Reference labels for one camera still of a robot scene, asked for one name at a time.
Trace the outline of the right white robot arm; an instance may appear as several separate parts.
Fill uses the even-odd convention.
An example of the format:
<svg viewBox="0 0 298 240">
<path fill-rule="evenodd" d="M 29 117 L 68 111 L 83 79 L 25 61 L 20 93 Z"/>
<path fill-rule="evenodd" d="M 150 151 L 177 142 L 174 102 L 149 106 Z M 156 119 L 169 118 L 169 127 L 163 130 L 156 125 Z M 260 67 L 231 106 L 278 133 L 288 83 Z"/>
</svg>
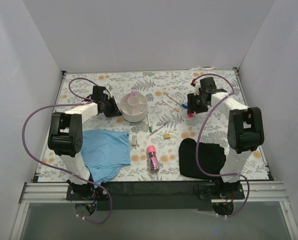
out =
<svg viewBox="0 0 298 240">
<path fill-rule="evenodd" d="M 227 142 L 229 153 L 224 166 L 218 174 L 208 173 L 199 162 L 199 145 L 195 147 L 196 165 L 200 172 L 215 178 L 219 184 L 215 186 L 216 195 L 221 199 L 228 198 L 239 190 L 242 170 L 251 154 L 264 142 L 264 132 L 261 110 L 249 107 L 236 101 L 234 92 L 217 88 L 214 77 L 216 74 L 207 73 L 196 77 L 191 85 L 194 93 L 188 94 L 189 114 L 207 112 L 211 115 L 219 110 L 228 118 Z"/>
</svg>

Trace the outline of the white round divided organizer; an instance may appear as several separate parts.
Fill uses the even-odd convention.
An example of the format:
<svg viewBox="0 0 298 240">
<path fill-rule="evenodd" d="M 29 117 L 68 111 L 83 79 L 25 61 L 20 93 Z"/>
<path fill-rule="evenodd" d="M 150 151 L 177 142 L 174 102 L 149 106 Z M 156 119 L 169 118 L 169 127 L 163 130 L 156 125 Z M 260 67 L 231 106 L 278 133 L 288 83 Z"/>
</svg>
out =
<svg viewBox="0 0 298 240">
<path fill-rule="evenodd" d="M 137 123 L 144 120 L 148 113 L 148 101 L 146 97 L 140 93 L 133 96 L 129 94 L 120 100 L 120 108 L 123 118 L 130 123 Z"/>
</svg>

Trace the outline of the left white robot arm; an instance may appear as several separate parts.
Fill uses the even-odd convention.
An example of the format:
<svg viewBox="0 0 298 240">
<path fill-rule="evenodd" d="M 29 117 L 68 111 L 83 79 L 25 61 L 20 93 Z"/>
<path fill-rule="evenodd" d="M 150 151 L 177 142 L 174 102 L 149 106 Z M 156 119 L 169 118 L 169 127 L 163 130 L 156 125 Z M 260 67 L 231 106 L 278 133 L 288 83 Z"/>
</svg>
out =
<svg viewBox="0 0 298 240">
<path fill-rule="evenodd" d="M 116 101 L 104 86 L 94 86 L 90 98 L 65 112 L 54 112 L 48 136 L 48 147 L 63 161 L 72 178 L 67 181 L 73 193 L 84 200 L 95 194 L 92 175 L 81 155 L 83 146 L 83 123 L 91 117 L 104 114 L 108 118 L 119 117 Z"/>
</svg>

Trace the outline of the purple highlighter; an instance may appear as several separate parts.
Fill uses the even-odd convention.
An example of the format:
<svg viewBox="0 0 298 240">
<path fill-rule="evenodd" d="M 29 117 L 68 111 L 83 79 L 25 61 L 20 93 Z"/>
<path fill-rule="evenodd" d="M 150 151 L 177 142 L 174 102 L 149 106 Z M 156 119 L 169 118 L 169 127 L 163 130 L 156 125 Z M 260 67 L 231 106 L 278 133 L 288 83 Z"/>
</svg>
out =
<svg viewBox="0 0 298 240">
<path fill-rule="evenodd" d="M 133 97 L 134 95 L 135 95 L 135 91 L 132 90 L 132 91 L 130 92 L 129 96 L 130 96 L 130 97 Z"/>
</svg>

